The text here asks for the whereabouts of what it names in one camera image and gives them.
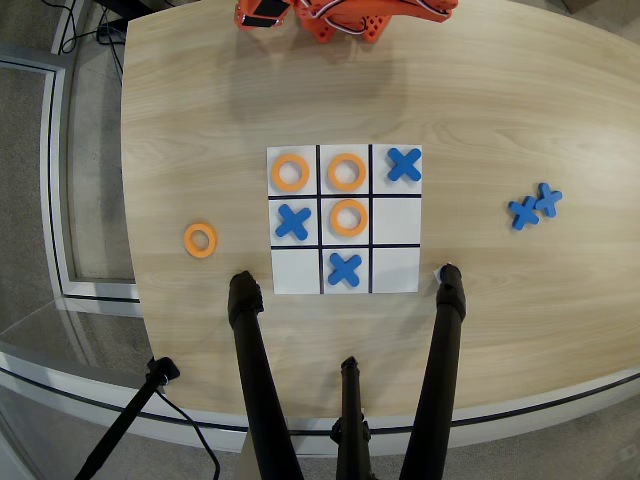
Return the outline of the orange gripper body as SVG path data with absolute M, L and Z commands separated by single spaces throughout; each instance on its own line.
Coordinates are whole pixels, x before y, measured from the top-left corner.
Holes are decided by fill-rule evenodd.
M 239 0 L 235 7 L 235 24 L 243 31 L 280 26 L 290 7 L 290 1 Z

